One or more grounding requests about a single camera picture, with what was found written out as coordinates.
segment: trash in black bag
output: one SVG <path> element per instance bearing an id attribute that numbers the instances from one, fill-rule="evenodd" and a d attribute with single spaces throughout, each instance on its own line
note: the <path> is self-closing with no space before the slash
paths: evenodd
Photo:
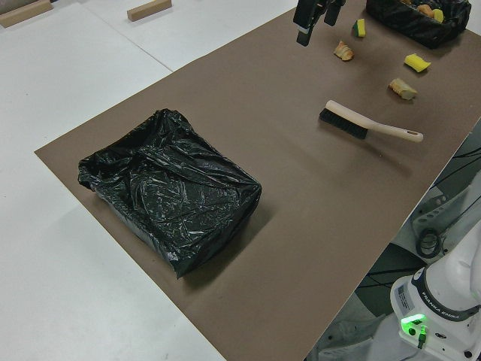
<path id="1" fill-rule="evenodd" d="M 182 114 L 168 109 L 82 159 L 78 180 L 162 255 L 178 278 L 229 243 L 262 191 Z"/>
<path id="2" fill-rule="evenodd" d="M 452 40 L 466 29 L 471 11 L 468 0 L 411 0 L 411 6 L 401 0 L 367 0 L 366 11 L 381 23 L 434 49 Z M 417 10 L 419 5 L 441 9 L 442 23 Z"/>

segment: brown table surface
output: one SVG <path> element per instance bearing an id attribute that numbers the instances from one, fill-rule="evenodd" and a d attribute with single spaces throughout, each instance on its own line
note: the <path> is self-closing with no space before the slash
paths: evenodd
<path id="1" fill-rule="evenodd" d="M 347 2 L 307 48 L 290 11 L 37 151 L 228 361 L 302 360 L 481 115 L 479 36 L 429 50 L 363 9 Z M 363 39 L 351 33 L 361 17 Z M 340 39 L 353 61 L 333 55 Z M 403 65 L 411 53 L 432 62 L 427 72 Z M 398 98 L 387 88 L 396 77 L 419 96 Z M 355 139 L 318 121 L 329 99 L 425 140 Z M 77 183 L 80 159 L 162 108 L 180 111 L 263 186 L 242 233 L 180 280 Z"/>

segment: hand brush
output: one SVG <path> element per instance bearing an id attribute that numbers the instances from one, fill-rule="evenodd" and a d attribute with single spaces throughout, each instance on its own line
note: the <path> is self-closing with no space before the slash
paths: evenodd
<path id="1" fill-rule="evenodd" d="M 408 141 L 420 142 L 423 139 L 421 133 L 375 122 L 332 100 L 327 102 L 325 109 L 322 110 L 319 118 L 359 139 L 366 138 L 369 129 L 375 132 L 403 138 Z"/>

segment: white table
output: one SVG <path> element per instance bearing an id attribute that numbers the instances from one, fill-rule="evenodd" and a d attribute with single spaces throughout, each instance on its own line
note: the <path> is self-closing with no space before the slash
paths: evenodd
<path id="1" fill-rule="evenodd" d="M 223 360 L 33 152 L 297 2 L 173 0 L 130 23 L 144 2 L 60 0 L 0 28 L 0 359 Z"/>

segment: black bristles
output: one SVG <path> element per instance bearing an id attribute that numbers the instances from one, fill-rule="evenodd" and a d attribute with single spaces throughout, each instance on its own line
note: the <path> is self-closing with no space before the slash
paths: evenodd
<path id="1" fill-rule="evenodd" d="M 333 126 L 336 126 L 337 128 L 359 139 L 365 139 L 366 134 L 368 133 L 366 128 L 358 126 L 357 124 L 340 117 L 328 109 L 323 109 L 321 111 L 321 114 L 319 114 L 319 119 L 325 121 L 326 123 L 332 124 Z"/>

